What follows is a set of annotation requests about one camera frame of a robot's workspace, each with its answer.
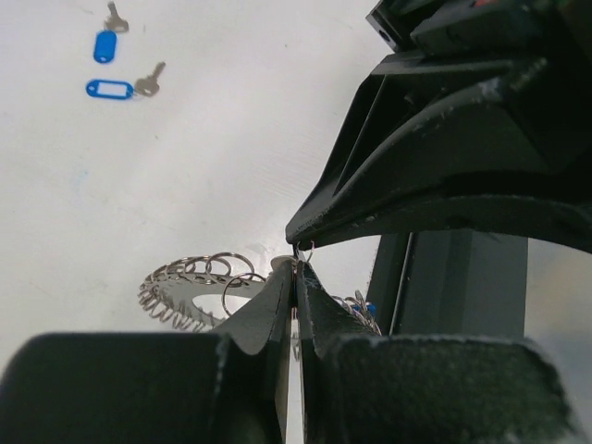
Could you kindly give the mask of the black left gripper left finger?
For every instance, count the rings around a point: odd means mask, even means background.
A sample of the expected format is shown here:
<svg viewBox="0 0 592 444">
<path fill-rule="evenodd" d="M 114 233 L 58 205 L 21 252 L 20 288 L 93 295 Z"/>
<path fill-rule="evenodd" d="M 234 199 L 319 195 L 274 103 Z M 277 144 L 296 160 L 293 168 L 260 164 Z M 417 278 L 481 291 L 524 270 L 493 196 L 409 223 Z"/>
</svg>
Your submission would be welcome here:
<svg viewBox="0 0 592 444">
<path fill-rule="evenodd" d="M 1 379 L 5 443 L 282 443 L 293 264 L 208 333 L 52 333 Z"/>
</svg>

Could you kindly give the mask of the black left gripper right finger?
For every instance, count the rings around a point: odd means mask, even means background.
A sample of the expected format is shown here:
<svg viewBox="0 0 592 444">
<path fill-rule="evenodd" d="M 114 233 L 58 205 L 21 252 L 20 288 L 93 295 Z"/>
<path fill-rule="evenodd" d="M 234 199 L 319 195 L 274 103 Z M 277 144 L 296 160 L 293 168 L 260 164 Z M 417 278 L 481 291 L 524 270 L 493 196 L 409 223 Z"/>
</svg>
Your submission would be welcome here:
<svg viewBox="0 0 592 444">
<path fill-rule="evenodd" d="M 295 274 L 308 443 L 584 443 L 582 421 L 530 340 L 378 336 Z"/>
</svg>

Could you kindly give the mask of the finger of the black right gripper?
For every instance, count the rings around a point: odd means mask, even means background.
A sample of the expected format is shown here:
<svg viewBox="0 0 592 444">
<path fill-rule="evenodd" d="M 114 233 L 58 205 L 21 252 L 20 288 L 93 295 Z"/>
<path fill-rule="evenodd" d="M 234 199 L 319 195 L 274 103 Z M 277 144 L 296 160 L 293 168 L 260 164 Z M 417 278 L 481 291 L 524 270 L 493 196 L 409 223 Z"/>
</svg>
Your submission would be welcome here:
<svg viewBox="0 0 592 444">
<path fill-rule="evenodd" d="M 591 207 L 591 75 L 545 56 L 390 55 L 363 82 L 286 227 L 482 194 Z"/>
<path fill-rule="evenodd" d="M 591 207 L 535 197 L 482 194 L 420 199 L 330 222 L 295 228 L 295 244 L 311 247 L 396 233 L 471 229 L 532 238 L 591 252 Z"/>
</svg>

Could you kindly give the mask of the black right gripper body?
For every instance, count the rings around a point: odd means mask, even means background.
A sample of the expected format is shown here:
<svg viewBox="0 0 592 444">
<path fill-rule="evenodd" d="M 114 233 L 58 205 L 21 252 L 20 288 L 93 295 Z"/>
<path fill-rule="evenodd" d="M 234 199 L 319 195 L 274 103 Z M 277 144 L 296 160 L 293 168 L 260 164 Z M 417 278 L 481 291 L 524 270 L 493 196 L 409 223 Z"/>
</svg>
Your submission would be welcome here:
<svg viewBox="0 0 592 444">
<path fill-rule="evenodd" d="M 591 63 L 589 1 L 379 1 L 366 20 L 395 53 Z"/>
</svg>

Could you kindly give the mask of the blue windowed tag key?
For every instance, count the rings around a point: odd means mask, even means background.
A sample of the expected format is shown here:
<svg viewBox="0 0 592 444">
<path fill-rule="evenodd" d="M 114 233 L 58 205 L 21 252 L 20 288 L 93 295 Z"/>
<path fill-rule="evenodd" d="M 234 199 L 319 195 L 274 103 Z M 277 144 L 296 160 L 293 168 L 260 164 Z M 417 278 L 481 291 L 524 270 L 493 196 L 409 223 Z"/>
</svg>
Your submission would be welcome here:
<svg viewBox="0 0 592 444">
<path fill-rule="evenodd" d="M 85 91 L 92 98 L 119 101 L 126 101 L 134 96 L 153 97 L 160 90 L 158 79 L 166 66 L 166 62 L 159 62 L 152 73 L 133 83 L 123 80 L 89 80 Z"/>
</svg>

